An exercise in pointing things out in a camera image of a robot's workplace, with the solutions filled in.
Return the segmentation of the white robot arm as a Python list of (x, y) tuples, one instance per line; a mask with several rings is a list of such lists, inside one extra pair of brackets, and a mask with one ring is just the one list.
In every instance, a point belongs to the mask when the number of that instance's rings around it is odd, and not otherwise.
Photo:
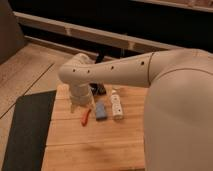
[(59, 78), (80, 104), (90, 83), (146, 87), (145, 170), (213, 171), (213, 53), (186, 48), (98, 64), (79, 53)]

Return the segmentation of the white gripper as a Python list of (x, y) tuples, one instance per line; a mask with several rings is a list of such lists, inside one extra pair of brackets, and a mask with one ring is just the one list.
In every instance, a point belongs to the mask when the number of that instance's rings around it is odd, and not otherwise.
[(93, 105), (93, 94), (89, 84), (69, 85), (71, 112), (78, 107), (90, 107)]

